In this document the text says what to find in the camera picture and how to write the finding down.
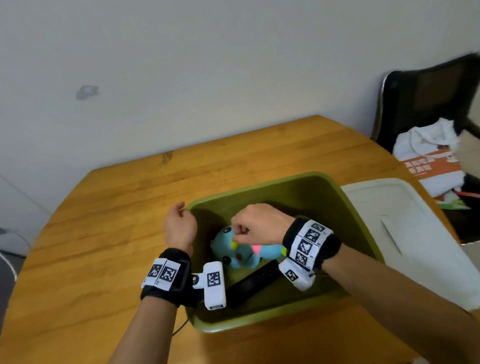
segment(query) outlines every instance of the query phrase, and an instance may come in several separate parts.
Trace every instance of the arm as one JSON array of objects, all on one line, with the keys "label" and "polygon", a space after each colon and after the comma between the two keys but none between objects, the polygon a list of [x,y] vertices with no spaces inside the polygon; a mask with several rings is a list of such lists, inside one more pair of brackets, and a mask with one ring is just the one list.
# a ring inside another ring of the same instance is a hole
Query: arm
[{"label": "arm", "polygon": [[[165,244],[192,256],[197,222],[185,203],[172,206],[165,220]],[[146,296],[123,334],[108,364],[166,364],[177,307],[167,300]]]},{"label": "arm", "polygon": [[145,297],[108,364],[166,363],[177,308],[156,297]]},{"label": "arm", "polygon": [[[281,244],[293,221],[272,206],[249,205],[232,219],[233,240]],[[425,359],[480,363],[480,324],[454,303],[344,244],[321,268]]]}]

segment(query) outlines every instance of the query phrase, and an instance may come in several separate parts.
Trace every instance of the forearm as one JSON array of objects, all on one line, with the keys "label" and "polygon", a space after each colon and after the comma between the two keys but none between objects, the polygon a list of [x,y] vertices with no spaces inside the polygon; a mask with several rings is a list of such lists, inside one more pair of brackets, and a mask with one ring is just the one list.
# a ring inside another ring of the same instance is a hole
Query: forearm
[{"label": "forearm", "polygon": [[176,313],[174,304],[145,297],[108,363],[166,363]]},{"label": "forearm", "polygon": [[322,269],[430,362],[480,362],[480,324],[457,305],[345,245]]}]

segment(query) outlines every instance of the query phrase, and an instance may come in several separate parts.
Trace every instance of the qr code pattern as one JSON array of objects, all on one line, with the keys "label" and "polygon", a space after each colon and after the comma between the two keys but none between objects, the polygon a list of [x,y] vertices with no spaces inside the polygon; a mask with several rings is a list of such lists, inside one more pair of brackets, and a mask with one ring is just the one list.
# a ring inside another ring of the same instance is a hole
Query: qr code pattern
[{"label": "qr code pattern", "polygon": [[207,273],[207,285],[209,287],[220,285],[220,272]]},{"label": "qr code pattern", "polygon": [[309,243],[306,240],[302,240],[299,244],[299,250],[302,253],[308,254],[310,250],[312,249],[312,243]]},{"label": "qr code pattern", "polygon": [[162,265],[161,264],[153,264],[152,269],[150,269],[150,272],[148,272],[147,277],[156,277],[162,270]]},{"label": "qr code pattern", "polygon": [[299,276],[297,276],[297,275],[295,274],[295,272],[294,272],[293,270],[291,270],[291,269],[289,269],[289,270],[287,270],[287,271],[285,272],[285,276],[286,276],[290,281],[292,281],[292,282],[296,281],[296,280],[298,279],[298,277],[299,277]]},{"label": "qr code pattern", "polygon": [[312,229],[318,230],[319,232],[322,232],[325,230],[325,226],[320,225],[319,223],[314,223],[312,224]]},{"label": "qr code pattern", "polygon": [[176,269],[165,267],[165,269],[162,271],[162,274],[160,274],[159,278],[166,280],[167,282],[172,282],[173,279],[175,278],[175,274],[177,274]]},{"label": "qr code pattern", "polygon": [[319,236],[320,236],[320,233],[318,231],[308,229],[304,238],[310,240],[311,242],[316,242]]},{"label": "qr code pattern", "polygon": [[308,257],[304,256],[302,253],[297,252],[297,254],[295,255],[295,260],[303,266],[306,266]]}]

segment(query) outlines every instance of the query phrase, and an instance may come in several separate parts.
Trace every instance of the pink fabric patch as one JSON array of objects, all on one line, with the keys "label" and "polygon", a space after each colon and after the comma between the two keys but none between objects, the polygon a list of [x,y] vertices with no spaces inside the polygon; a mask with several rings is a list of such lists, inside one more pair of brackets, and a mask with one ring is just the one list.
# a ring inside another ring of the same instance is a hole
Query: pink fabric patch
[{"label": "pink fabric patch", "polygon": [[252,249],[253,249],[253,253],[255,255],[259,255],[260,254],[260,249],[262,248],[261,245],[252,245]]}]

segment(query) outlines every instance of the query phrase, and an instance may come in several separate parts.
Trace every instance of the plush toy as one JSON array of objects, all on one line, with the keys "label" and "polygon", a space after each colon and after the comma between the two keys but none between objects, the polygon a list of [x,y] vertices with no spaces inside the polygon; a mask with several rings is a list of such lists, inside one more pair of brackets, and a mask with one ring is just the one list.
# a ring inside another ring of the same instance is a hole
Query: plush toy
[{"label": "plush toy", "polygon": [[283,245],[246,245],[232,241],[235,235],[231,226],[223,228],[210,243],[213,254],[232,268],[255,268],[260,259],[277,259],[287,255]]}]

